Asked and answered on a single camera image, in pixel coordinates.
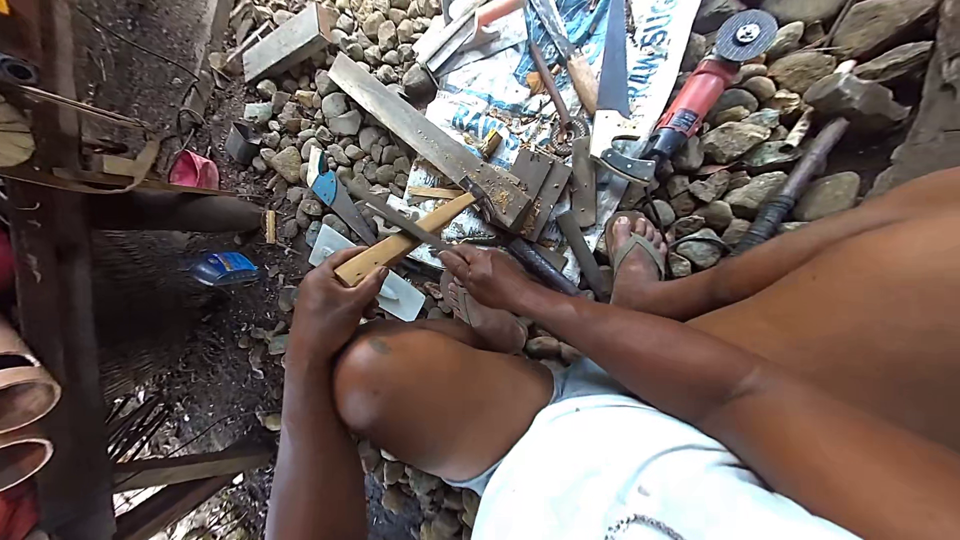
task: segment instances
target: person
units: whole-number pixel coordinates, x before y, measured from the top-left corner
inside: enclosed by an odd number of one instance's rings
[[[366,535],[350,431],[480,493],[473,538],[960,537],[958,176],[673,282],[654,228],[617,218],[611,305],[457,246],[469,324],[357,329],[387,271],[345,288],[361,249],[334,254],[300,286],[267,537]],[[519,356],[513,314],[586,357]]]

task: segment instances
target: white plastic trowel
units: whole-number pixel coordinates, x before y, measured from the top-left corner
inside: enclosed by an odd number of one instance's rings
[[[329,225],[323,225],[320,228],[320,233],[317,234],[317,242],[313,245],[313,251],[310,253],[310,264],[319,266],[334,252],[355,246],[356,244],[334,231]],[[398,276],[393,270],[390,271],[387,279],[383,282],[380,293],[376,295],[376,301],[380,303],[380,307],[384,311],[406,322],[417,318],[425,300],[426,297],[423,296],[423,293]]]

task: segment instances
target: tattoo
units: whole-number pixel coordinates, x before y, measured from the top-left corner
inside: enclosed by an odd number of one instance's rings
[[[370,346],[382,355],[388,355],[392,352],[389,345],[387,345],[382,339],[378,339],[376,337],[370,340]]]

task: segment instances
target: foot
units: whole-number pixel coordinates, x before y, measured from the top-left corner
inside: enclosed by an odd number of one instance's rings
[[[663,236],[657,227],[650,223],[644,217],[639,217],[634,223],[630,218],[620,216],[613,223],[611,229],[612,245],[607,246],[608,253],[613,254],[630,239],[630,234],[636,233],[645,237],[666,257],[667,244],[672,241],[670,234],[667,234],[667,241],[663,241]],[[613,294],[611,304],[630,309],[642,310],[643,298],[650,288],[660,282],[657,263],[646,250],[635,247],[624,257],[620,263],[620,268],[616,271],[616,278],[613,280]]]
[[[473,331],[487,342],[487,349],[508,355],[518,354],[527,343],[527,329],[510,312],[503,309],[493,309],[473,300],[465,294],[466,305],[460,305],[461,285],[451,280],[446,291],[446,301],[453,309],[453,314],[460,320],[468,322]]]

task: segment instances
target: terracotta pot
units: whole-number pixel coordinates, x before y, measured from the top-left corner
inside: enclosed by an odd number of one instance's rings
[[[0,434],[0,491],[28,479],[53,454],[53,443],[43,437],[36,425]]]
[[[43,417],[60,400],[60,385],[50,376],[7,321],[0,318],[0,433]]]

